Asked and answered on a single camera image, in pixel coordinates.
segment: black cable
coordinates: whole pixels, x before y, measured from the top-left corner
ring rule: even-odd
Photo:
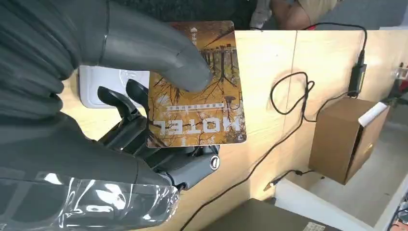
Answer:
[[[304,76],[305,76],[305,79],[306,79],[305,94],[304,94],[299,100],[296,101],[296,103],[293,105],[293,107],[292,107],[291,109],[289,109],[287,112],[282,112],[282,111],[280,111],[280,110],[276,107],[275,102],[273,101],[273,97],[272,97],[272,96],[273,96],[273,91],[274,91],[274,89],[276,88],[276,86],[277,86],[278,84],[280,84],[282,81],[284,81],[285,79],[290,78],[290,77],[292,77],[292,76],[294,76],[294,75],[299,75],[299,74],[304,75]],[[277,146],[279,146],[280,144],[282,144],[283,142],[285,142],[286,140],[288,140],[288,139],[302,126],[304,120],[309,121],[309,120],[307,120],[307,119],[305,118],[305,110],[306,110],[307,99],[308,99],[308,97],[309,97],[309,92],[313,89],[314,85],[315,85],[315,82],[314,82],[314,81],[309,81],[308,76],[307,76],[307,74],[306,74],[305,72],[292,73],[292,74],[290,74],[290,75],[285,76],[284,78],[280,79],[278,82],[275,83],[275,85],[272,87],[272,89],[271,89],[271,91],[270,91],[270,95],[269,95],[269,96],[270,96],[270,100],[271,100],[272,106],[275,108],[275,110],[276,110],[279,114],[281,114],[281,115],[287,115],[287,114],[289,114],[290,112],[292,112],[292,111],[296,108],[296,106],[298,105],[298,103],[300,103],[300,101],[303,100],[302,110],[301,110],[301,118],[302,118],[302,119],[300,120],[299,125],[298,125],[293,131],[291,131],[285,138],[283,138],[282,140],[278,141],[278,142],[277,142],[276,144],[274,144],[271,148],[269,148],[269,150],[268,150],[268,151],[260,158],[260,160],[255,164],[254,168],[251,170],[251,172],[249,173],[249,175],[248,175],[247,177],[245,177],[245,178],[244,178],[243,180],[241,180],[240,182],[238,182],[238,183],[232,185],[231,187],[227,188],[224,192],[222,192],[222,193],[219,194],[218,196],[214,197],[213,199],[211,199],[211,200],[207,201],[206,203],[204,203],[203,205],[201,205],[201,206],[194,212],[194,214],[186,221],[186,223],[181,227],[180,231],[183,231],[183,230],[188,226],[188,224],[194,219],[194,217],[195,217],[204,207],[206,207],[207,205],[211,204],[212,202],[214,202],[214,201],[217,200],[218,198],[222,197],[223,195],[225,195],[226,193],[228,193],[229,191],[231,191],[231,190],[234,189],[235,187],[237,187],[237,186],[239,186],[239,185],[245,183],[245,182],[252,176],[252,174],[255,172],[255,170],[258,168],[258,166],[268,157],[268,155],[272,152],[273,149],[275,149]],[[347,92],[346,92],[346,93],[343,93],[343,94],[340,95],[340,96],[337,96],[337,97],[335,97],[335,98],[332,98],[332,99],[327,100],[323,105],[326,105],[328,101],[331,101],[331,100],[334,100],[334,99],[338,99],[338,98],[340,98],[341,96],[343,96],[343,95],[345,95],[345,94],[347,94]]]
[[[263,31],[262,29],[260,29],[260,28],[258,28],[258,27],[250,27],[249,29],[251,29],[251,30],[261,30],[261,31]]]
[[[283,178],[285,178],[285,177],[286,177],[289,173],[291,173],[291,172],[294,172],[294,173],[295,173],[296,175],[298,175],[298,176],[303,176],[304,174],[307,174],[307,173],[309,173],[309,172],[314,172],[314,170],[309,170],[309,171],[306,171],[306,172],[302,172],[302,171],[300,171],[300,170],[294,170],[294,169],[288,170],[288,171],[286,171],[285,174],[283,174],[282,176],[280,176],[280,177],[278,177],[278,178],[272,180],[272,181],[270,182],[271,186],[277,185]]]
[[[346,26],[346,27],[354,27],[354,28],[359,28],[364,32],[364,43],[363,43],[363,47],[362,47],[362,51],[364,51],[366,49],[366,44],[367,44],[367,29],[363,26],[360,25],[355,25],[355,24],[345,24],[345,23],[316,23],[313,25],[310,25],[306,28],[304,28],[303,30],[307,30],[310,29],[311,27],[314,26],[319,26],[319,25],[335,25],[335,26]]]

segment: plywood panel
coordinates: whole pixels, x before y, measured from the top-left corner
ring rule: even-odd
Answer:
[[[406,30],[369,31],[366,48],[366,78],[359,98],[379,101],[385,98],[393,83],[392,76],[400,62],[407,64]]]
[[[359,98],[379,101],[388,95],[394,80],[391,72],[406,55],[407,31],[369,31],[365,63],[368,65]],[[351,68],[357,61],[363,41],[360,31],[299,31],[293,58],[293,71],[305,71],[316,83],[307,102],[306,117],[329,98],[347,91]],[[304,94],[304,77],[292,77],[288,109]],[[285,133],[299,123],[300,108],[286,117]],[[282,146],[282,155],[307,167],[313,143],[315,124],[303,126]]]
[[[363,33],[360,31],[298,31],[293,57],[293,72],[303,71],[315,86],[309,94],[306,117],[315,119],[315,113],[328,98],[347,91],[351,67],[357,60]],[[303,75],[291,77],[286,110],[305,94]],[[284,133],[293,131],[300,123],[301,103],[286,116]],[[300,129],[282,144],[281,155],[292,165],[288,169],[307,170],[315,124],[304,122]],[[301,178],[299,184],[307,188],[319,180],[318,174]]]
[[[282,136],[284,116],[277,114],[269,102],[269,91],[276,78],[291,71],[296,31],[237,31],[237,51],[242,79],[247,141],[221,147],[220,169],[187,192],[182,192],[177,213],[160,227],[146,230],[179,230],[204,202],[244,179],[256,162]],[[98,139],[119,121],[115,109],[87,109],[77,97],[75,76],[65,81],[60,95],[63,112],[75,118],[84,133]],[[289,82],[277,89],[277,104],[286,107]],[[266,197],[265,184],[280,173],[287,162],[275,150],[260,166],[256,176],[202,210],[186,230],[200,229],[251,197]]]
[[[407,52],[404,52],[407,33],[369,32],[366,50],[369,69],[361,97],[375,100],[386,94],[388,85],[381,84],[379,76],[384,76],[385,70],[392,69],[402,57],[408,58]],[[295,71],[309,74],[309,80],[316,82],[306,110],[309,118],[314,117],[326,99],[346,91],[351,67],[361,48],[362,35],[360,31],[237,31],[247,142],[222,146],[220,169],[190,191],[182,192],[177,213],[169,222],[146,230],[179,230],[202,203],[247,176],[255,161],[297,125],[300,107],[288,116],[279,115],[271,107],[269,92],[276,81]],[[397,51],[397,44],[404,44],[400,51]],[[377,46],[392,48],[380,49]],[[76,81],[73,78],[64,85],[66,88],[60,95],[64,102],[63,111],[78,121],[88,137],[100,138],[119,121],[115,109],[87,109],[82,106],[76,96]],[[304,79],[297,76],[284,81],[273,97],[278,108],[284,111],[303,94]],[[264,188],[284,171],[291,168],[305,170],[314,128],[313,123],[305,123],[293,137],[271,153],[249,182],[203,209],[186,230],[206,226],[250,197],[272,195],[273,188],[267,191]],[[302,182],[317,177],[317,174],[307,175],[302,177]]]

